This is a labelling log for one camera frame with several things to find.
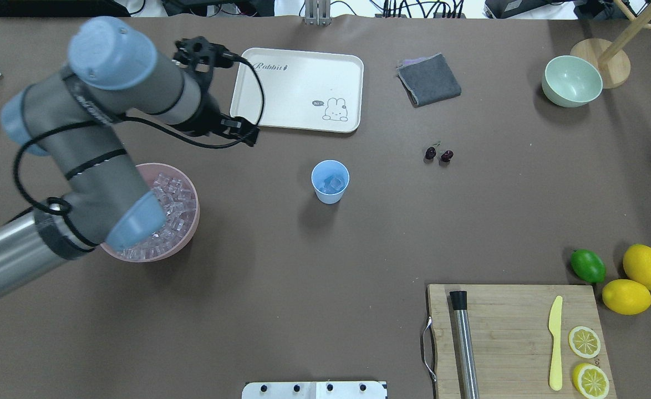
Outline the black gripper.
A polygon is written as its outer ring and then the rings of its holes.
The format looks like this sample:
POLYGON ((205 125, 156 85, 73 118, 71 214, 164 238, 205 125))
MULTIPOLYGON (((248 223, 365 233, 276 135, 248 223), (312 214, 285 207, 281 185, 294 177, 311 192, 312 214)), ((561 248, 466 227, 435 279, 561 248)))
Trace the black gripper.
POLYGON ((223 138, 254 147, 260 127, 241 116, 222 115, 216 99, 204 94, 194 115, 184 122, 184 133, 190 137, 221 134, 223 138))

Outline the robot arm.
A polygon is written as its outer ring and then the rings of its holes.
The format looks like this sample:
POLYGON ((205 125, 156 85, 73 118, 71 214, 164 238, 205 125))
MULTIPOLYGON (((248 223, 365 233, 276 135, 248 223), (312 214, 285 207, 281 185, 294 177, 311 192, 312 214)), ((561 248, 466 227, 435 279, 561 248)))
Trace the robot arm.
POLYGON ((254 146, 260 117, 224 114, 209 93, 216 68, 250 62, 204 37, 175 45, 169 59, 125 21, 91 18, 62 68, 2 108, 19 144, 14 184, 29 207, 0 228, 0 298, 102 243, 121 252, 163 227, 163 207, 113 128, 143 121, 128 111, 189 144, 216 134, 225 148, 254 146))

